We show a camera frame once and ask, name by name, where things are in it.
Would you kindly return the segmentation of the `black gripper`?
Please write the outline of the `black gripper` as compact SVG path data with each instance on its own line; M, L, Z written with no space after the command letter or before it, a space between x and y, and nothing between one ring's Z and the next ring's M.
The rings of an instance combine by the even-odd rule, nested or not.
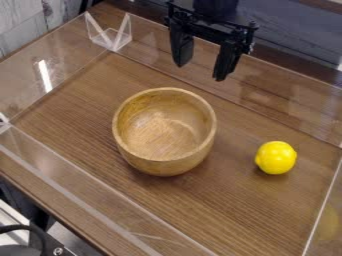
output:
M166 5L177 66L183 67L193 58L194 37L222 44L213 78L223 81L235 70L242 52L253 51L258 23L239 13L239 0L167 0Z

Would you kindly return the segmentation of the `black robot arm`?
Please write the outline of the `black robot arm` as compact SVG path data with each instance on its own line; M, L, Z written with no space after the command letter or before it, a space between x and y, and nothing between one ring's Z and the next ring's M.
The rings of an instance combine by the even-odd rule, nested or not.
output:
M241 56L250 54L255 21L238 14L239 0L169 0L166 25L170 31L173 60L183 67L194 56L194 38L219 45L213 78L223 81L235 71Z

